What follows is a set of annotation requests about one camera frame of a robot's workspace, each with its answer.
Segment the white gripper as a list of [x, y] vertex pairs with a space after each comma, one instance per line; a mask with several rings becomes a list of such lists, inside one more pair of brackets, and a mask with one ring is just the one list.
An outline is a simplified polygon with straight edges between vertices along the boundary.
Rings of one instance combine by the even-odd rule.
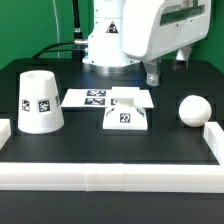
[[180, 48], [173, 69], [187, 69], [190, 44], [206, 37], [210, 14], [211, 0], [126, 0], [123, 50], [129, 58], [146, 62], [149, 86], [160, 83], [160, 60], [156, 58]]

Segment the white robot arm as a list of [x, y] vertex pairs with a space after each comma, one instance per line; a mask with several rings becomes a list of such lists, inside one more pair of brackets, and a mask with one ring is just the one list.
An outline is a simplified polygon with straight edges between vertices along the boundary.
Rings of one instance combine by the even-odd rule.
[[160, 83], [160, 58], [177, 53], [174, 68], [188, 66], [192, 45], [205, 38], [211, 0], [93, 0], [94, 28], [85, 66], [101, 74], [143, 64], [146, 83]]

